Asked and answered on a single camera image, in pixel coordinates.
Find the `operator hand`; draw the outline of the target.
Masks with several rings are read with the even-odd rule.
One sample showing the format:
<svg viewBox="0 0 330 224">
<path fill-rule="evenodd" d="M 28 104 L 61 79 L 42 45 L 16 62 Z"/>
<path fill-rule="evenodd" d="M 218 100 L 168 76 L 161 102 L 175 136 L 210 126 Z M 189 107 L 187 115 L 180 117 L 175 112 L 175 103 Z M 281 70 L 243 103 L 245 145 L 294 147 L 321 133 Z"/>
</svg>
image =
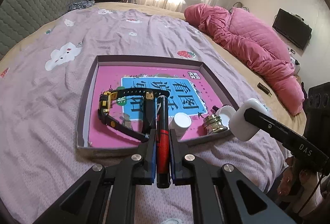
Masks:
<svg viewBox="0 0 330 224">
<path fill-rule="evenodd" d="M 277 194 L 281 197 L 288 196 L 295 183 L 304 188 L 304 193 L 311 193 L 318 183 L 317 173 L 302 169 L 300 162 L 293 156 L 287 158 L 285 162 L 288 167 L 283 172 Z"/>
</svg>

